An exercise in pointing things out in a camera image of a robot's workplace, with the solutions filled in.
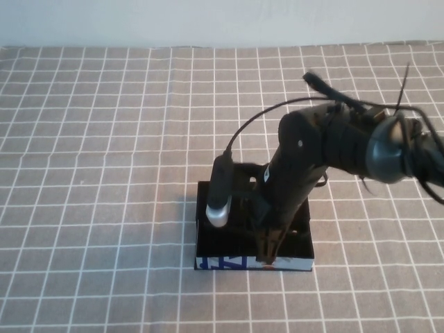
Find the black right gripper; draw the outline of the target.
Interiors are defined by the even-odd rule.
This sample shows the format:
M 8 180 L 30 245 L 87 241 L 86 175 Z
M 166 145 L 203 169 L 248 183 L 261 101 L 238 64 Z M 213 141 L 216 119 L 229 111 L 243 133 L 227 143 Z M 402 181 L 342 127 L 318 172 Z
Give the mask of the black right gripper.
M 300 165 L 288 169 L 273 168 L 270 163 L 255 166 L 255 241 L 258 262 L 275 261 L 289 225 L 326 170 L 325 165 L 310 165 L 306 169 Z

